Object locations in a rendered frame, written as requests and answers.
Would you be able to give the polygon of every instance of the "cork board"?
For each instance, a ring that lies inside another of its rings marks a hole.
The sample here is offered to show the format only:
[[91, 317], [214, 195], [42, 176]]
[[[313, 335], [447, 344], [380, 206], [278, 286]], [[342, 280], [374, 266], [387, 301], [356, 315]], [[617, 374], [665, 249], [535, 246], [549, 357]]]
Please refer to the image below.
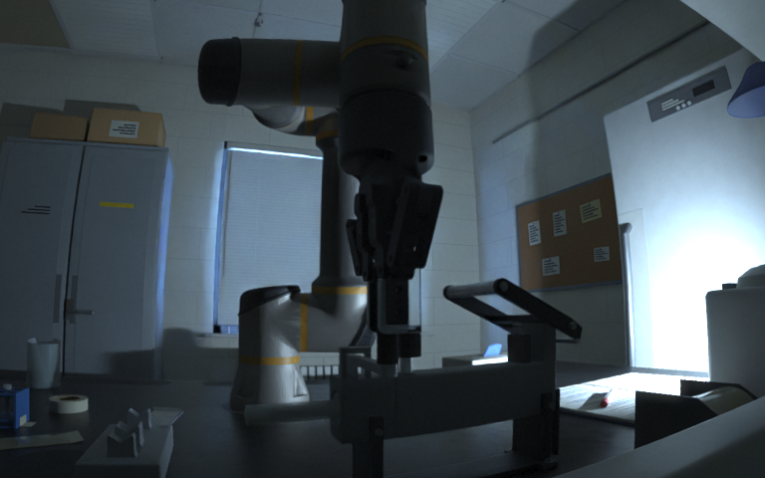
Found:
[[520, 287], [527, 291], [623, 280], [610, 174], [517, 206]]

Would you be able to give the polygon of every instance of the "white tape roll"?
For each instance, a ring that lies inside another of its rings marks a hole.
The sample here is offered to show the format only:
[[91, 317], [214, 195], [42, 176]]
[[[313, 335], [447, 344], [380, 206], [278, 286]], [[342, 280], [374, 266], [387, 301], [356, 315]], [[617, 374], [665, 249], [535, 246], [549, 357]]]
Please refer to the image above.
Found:
[[90, 409], [90, 400], [83, 395], [54, 395], [48, 398], [52, 413], [81, 413]]

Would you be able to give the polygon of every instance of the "cabinet door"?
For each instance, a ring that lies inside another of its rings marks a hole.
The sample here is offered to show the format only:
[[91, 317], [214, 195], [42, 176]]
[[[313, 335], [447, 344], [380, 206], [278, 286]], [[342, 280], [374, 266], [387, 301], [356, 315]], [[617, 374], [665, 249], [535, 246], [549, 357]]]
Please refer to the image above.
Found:
[[75, 212], [66, 372], [151, 378], [166, 150], [87, 146]]
[[27, 369], [27, 341], [61, 341], [83, 147], [7, 140], [0, 157], [0, 369]]

